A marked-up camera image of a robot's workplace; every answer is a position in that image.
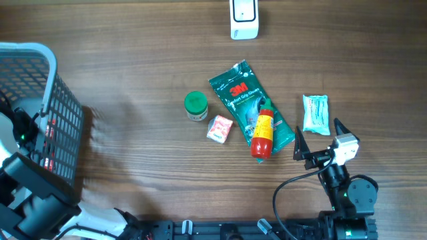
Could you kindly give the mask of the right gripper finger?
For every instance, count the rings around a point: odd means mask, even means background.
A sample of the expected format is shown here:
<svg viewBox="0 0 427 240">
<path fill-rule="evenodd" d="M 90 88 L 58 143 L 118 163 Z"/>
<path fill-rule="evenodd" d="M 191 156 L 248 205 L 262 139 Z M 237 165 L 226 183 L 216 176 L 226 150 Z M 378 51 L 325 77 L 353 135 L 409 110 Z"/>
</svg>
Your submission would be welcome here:
<svg viewBox="0 0 427 240">
<path fill-rule="evenodd" d="M 297 126 L 295 130 L 295 145 L 293 160 L 306 160 L 311 157 L 311 151 L 302 135 L 301 129 Z"/>
<path fill-rule="evenodd" d="M 338 118 L 334 119 L 334 127 L 336 130 L 336 142 L 360 142 L 360 139 L 354 135 Z"/>
</svg>

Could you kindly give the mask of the light blue wipes packet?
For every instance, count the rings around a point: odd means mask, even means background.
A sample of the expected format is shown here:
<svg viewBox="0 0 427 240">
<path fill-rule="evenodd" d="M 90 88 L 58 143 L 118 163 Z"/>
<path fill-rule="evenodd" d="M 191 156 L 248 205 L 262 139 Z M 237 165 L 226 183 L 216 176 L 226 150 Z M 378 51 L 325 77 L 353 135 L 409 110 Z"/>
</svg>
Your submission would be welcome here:
<svg viewBox="0 0 427 240">
<path fill-rule="evenodd" d="M 303 95 L 304 122 L 303 131 L 311 131 L 320 135 L 330 135 L 328 96 Z"/>
</svg>

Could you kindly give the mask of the red yellow sauce bottle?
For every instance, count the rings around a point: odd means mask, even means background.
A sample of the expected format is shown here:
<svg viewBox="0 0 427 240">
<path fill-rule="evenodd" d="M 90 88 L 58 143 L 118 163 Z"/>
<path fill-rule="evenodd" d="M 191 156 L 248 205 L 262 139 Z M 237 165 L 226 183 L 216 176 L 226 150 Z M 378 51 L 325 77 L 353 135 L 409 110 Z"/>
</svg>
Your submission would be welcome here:
<svg viewBox="0 0 427 240">
<path fill-rule="evenodd" d="M 256 122 L 254 135 L 251 140 L 251 155 L 256 159 L 268 159 L 273 147 L 274 110 L 271 99 L 261 106 Z"/>
</svg>

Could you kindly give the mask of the small red white packet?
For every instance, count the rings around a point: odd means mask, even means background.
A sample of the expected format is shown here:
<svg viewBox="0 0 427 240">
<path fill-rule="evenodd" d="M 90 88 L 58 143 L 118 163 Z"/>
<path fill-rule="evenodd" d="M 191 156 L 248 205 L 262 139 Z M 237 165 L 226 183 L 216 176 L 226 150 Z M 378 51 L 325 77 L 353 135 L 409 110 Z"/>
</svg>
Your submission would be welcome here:
<svg viewBox="0 0 427 240">
<path fill-rule="evenodd" d="M 217 143 L 225 143 L 232 125 L 232 120 L 222 117 L 221 115 L 216 115 L 209 122 L 207 138 Z"/>
</svg>

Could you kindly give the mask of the green 3M gloves packet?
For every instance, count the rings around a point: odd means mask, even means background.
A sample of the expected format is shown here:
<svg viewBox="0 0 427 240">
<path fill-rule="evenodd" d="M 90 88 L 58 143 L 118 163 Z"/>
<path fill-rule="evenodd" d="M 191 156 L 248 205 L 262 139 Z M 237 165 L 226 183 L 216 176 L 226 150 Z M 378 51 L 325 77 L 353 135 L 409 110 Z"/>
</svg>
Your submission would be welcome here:
<svg viewBox="0 0 427 240">
<path fill-rule="evenodd" d="M 250 145 L 261 107 L 270 97 L 248 62 L 243 60 L 236 63 L 228 71 L 210 79 L 209 84 L 235 118 Z M 272 109 L 272 153 L 275 154 L 294 141 L 295 133 L 274 104 Z"/>
</svg>

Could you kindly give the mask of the green lid Knorr jar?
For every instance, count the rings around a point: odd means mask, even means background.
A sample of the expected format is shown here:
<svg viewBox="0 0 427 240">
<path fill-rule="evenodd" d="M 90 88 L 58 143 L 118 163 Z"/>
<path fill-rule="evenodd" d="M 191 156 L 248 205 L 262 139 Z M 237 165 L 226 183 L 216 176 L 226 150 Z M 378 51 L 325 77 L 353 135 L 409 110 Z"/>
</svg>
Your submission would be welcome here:
<svg viewBox="0 0 427 240">
<path fill-rule="evenodd" d="M 192 121 L 203 121 L 208 114 L 207 97 L 201 91 L 192 91 L 185 96 L 184 107 Z"/>
</svg>

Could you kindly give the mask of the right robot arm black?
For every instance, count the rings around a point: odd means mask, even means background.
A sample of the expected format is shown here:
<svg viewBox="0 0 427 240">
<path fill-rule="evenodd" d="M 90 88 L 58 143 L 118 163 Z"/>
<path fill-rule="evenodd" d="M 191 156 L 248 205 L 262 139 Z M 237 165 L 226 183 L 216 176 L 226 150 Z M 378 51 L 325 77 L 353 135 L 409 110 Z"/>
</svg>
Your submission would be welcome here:
<svg viewBox="0 0 427 240">
<path fill-rule="evenodd" d="M 339 119 L 334 119 L 336 136 L 323 151 L 311 152 L 300 128 L 296 129 L 294 159 L 304 160 L 304 167 L 319 169 L 318 178 L 331 203 L 331 211 L 321 211 L 314 219 L 287 220 L 286 225 L 297 239 L 357 239 L 378 238 L 374 204 L 378 184 L 365 175 L 350 176 L 345 163 L 359 149 L 359 138 Z"/>
</svg>

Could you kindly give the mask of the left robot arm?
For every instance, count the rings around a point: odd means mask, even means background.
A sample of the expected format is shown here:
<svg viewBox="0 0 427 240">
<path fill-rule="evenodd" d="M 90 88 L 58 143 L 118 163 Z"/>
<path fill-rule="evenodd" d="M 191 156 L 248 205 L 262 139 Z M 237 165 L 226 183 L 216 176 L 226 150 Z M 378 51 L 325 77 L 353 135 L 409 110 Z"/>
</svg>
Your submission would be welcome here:
<svg viewBox="0 0 427 240">
<path fill-rule="evenodd" d="M 1 104 L 1 230 L 17 239 L 135 239 L 137 221 L 81 202 L 73 188 L 83 111 L 52 98 L 29 108 Z"/>
</svg>

